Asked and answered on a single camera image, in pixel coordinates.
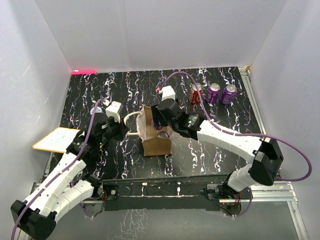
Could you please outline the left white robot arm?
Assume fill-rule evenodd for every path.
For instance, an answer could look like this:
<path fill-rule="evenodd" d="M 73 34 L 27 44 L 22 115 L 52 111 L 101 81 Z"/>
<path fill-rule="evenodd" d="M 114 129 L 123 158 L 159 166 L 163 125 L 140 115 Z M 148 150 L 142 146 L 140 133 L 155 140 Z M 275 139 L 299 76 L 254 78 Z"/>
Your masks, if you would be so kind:
<path fill-rule="evenodd" d="M 58 165 L 23 201 L 10 207 L 13 240 L 46 240 L 66 213 L 83 200 L 103 195 L 101 181 L 91 173 L 79 181 L 74 178 L 94 159 L 94 154 L 110 140 L 123 140 L 127 121 L 120 116 L 97 113 L 87 130 L 74 130 Z"/>

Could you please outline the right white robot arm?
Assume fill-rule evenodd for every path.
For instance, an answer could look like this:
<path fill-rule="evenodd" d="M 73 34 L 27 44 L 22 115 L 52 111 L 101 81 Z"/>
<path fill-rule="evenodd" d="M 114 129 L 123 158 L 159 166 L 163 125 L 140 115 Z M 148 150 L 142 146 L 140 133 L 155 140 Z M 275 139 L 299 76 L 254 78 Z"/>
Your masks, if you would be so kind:
<path fill-rule="evenodd" d="M 272 186 L 276 180 L 283 155 L 276 140 L 269 137 L 237 136 L 226 127 L 214 127 L 204 116 L 186 113 L 169 98 L 151 107 L 156 128 L 169 126 L 182 137 L 214 144 L 247 161 L 247 165 L 228 174 L 223 184 L 206 187 L 214 198 L 233 199 L 252 185 Z"/>

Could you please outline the purple fanta can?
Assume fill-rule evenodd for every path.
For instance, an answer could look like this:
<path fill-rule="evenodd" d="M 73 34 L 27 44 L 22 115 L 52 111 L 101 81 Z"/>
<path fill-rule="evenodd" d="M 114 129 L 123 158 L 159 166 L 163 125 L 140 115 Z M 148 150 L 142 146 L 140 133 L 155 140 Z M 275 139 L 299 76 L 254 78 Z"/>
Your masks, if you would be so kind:
<path fill-rule="evenodd" d="M 159 120 L 152 120 L 151 125 L 157 131 L 162 130 L 164 128 L 161 121 L 159 121 Z"/>
<path fill-rule="evenodd" d="M 223 93 L 222 93 L 220 102 L 221 102 L 223 105 L 229 105 L 229 104 L 231 104 L 231 102 L 232 102 L 233 99 L 235 98 L 237 92 L 238 92 L 238 90 L 237 90 L 237 88 L 236 88 L 235 85 L 233 85 L 233 84 L 228 84 L 228 85 L 224 88 L 224 90 L 223 90 Z"/>
<path fill-rule="evenodd" d="M 215 104 L 218 100 L 219 94 L 220 94 L 220 85 L 217 83 L 212 83 L 207 90 L 207 94 L 205 97 L 205 101 L 208 104 Z"/>

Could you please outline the brown canvas tote bag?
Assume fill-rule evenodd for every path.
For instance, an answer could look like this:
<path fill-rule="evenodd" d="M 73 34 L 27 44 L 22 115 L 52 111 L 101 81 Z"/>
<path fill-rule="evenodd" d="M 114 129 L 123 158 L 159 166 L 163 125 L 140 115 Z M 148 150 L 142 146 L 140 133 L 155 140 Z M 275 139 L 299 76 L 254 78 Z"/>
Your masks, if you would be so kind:
<path fill-rule="evenodd" d="M 166 126 L 161 130 L 155 130 L 152 127 L 152 110 L 149 106 L 143 106 L 141 111 L 135 111 L 124 118 L 124 123 L 128 127 L 128 118 L 137 115 L 137 132 L 127 132 L 128 136 L 138 136 L 142 141 L 144 156 L 165 156 L 172 154 L 172 133 L 173 130 Z M 170 138 L 159 138 L 158 133 L 167 132 Z"/>

